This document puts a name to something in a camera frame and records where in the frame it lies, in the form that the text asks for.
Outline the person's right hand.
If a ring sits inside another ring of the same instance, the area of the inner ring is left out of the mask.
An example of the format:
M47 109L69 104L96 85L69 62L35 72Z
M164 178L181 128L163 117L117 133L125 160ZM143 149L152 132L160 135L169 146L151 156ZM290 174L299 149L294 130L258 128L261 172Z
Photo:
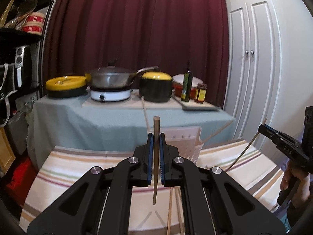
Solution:
M291 185L291 179L296 179L294 194L291 202L295 208L302 207L311 197L310 173L306 172L295 162L289 160L284 172L280 189L286 190Z

